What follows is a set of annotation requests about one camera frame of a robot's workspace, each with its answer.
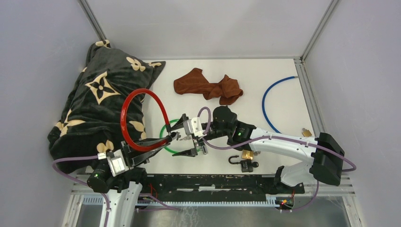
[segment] white table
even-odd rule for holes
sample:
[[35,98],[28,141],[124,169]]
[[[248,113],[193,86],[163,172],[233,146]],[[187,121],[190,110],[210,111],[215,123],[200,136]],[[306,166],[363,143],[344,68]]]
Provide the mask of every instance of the white table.
[[[170,120],[178,119],[182,114],[195,117],[203,106],[211,111],[219,106],[219,98],[205,100],[203,95],[175,93],[173,81],[187,74],[193,68],[203,69],[203,75],[211,83],[219,82],[225,74],[237,79],[244,95],[230,105],[231,111],[238,115],[238,120],[254,124],[256,127],[272,131],[262,113],[262,97],[265,90],[279,79],[297,76],[293,59],[229,59],[229,60],[169,60],[151,90],[162,100]],[[275,86],[266,97],[266,111],[274,126],[284,134],[302,136],[302,128],[312,125],[306,108],[304,96],[298,79],[292,79]],[[157,103],[146,96],[143,103],[145,126],[148,138],[158,138],[164,120]],[[207,121],[206,111],[201,116]],[[227,146],[227,138],[211,140],[220,147]],[[173,141],[170,148],[177,151],[192,148],[192,141]],[[149,174],[243,174],[239,165],[231,165],[228,158],[241,156],[242,152],[234,149],[215,150],[208,147],[209,154],[196,157],[172,157],[166,150],[160,151],[142,165]],[[252,174],[273,174],[279,166],[299,162],[286,156],[261,153],[254,158],[259,162]]]

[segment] green cable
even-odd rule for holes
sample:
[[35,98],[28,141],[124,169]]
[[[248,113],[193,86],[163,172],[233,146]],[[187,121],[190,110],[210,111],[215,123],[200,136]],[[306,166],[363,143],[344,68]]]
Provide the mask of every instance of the green cable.
[[[179,119],[171,120],[171,121],[170,121],[170,124],[171,124],[171,123],[174,123],[174,122],[177,122],[177,121],[179,121]],[[163,137],[163,132],[164,132],[164,130],[166,130],[166,126],[165,126],[165,125],[163,125],[162,130],[160,130],[159,138],[162,138],[162,137]],[[171,149],[168,148],[168,147],[165,147],[164,149],[166,149],[166,151],[168,151],[168,152],[170,152],[170,153],[173,153],[173,154],[178,153],[178,151],[171,150]]]

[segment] blue tube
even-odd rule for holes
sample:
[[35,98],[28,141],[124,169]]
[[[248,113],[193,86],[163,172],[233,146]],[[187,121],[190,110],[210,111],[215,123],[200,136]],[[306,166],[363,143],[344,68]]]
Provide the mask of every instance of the blue tube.
[[294,78],[297,78],[297,77],[287,77],[287,78],[284,78],[284,79],[281,79],[281,80],[275,82],[274,84],[270,85],[270,87],[266,90],[266,92],[265,92],[264,95],[263,95],[263,99],[262,99],[262,110],[263,110],[264,118],[266,118],[267,123],[269,123],[270,127],[271,127],[275,132],[277,132],[277,133],[281,133],[281,132],[280,132],[279,130],[277,130],[276,127],[274,127],[273,124],[270,122],[269,118],[267,117],[266,110],[265,110],[265,108],[264,108],[264,102],[265,102],[265,99],[266,99],[266,95],[267,95],[267,93],[270,91],[270,89],[272,89],[276,84],[279,84],[279,83],[281,83],[281,82],[283,82],[283,81],[286,81],[286,80],[289,80],[289,79],[294,79]]

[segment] black padlock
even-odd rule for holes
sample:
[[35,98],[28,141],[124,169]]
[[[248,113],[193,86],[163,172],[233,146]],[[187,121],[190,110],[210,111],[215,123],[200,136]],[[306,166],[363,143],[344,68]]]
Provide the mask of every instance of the black padlock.
[[231,157],[228,159],[228,162],[229,162],[230,164],[240,164],[240,165],[241,165],[241,171],[242,171],[243,173],[250,173],[250,172],[253,172],[253,168],[256,168],[256,167],[259,166],[259,163],[258,163],[258,162],[252,162],[252,161],[249,160],[249,159],[242,160],[242,161],[240,161],[240,162],[232,162],[231,159],[232,159],[232,158],[236,158],[236,157],[239,157],[239,156],[238,156],[238,155],[231,156]]

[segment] black blanket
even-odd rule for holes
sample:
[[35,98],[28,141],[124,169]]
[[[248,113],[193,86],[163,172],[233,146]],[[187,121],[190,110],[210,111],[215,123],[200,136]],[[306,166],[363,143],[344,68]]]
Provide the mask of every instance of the black blanket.
[[[120,113],[125,98],[137,88],[150,88],[165,64],[165,61],[145,63],[110,48],[108,40],[92,44],[86,67],[67,97],[61,119],[47,137],[53,159],[93,156],[119,149],[124,140]],[[127,126],[134,141],[146,138],[142,113],[144,96],[136,96],[128,109]],[[71,173],[96,164],[96,160],[64,162],[58,164],[58,168]]]

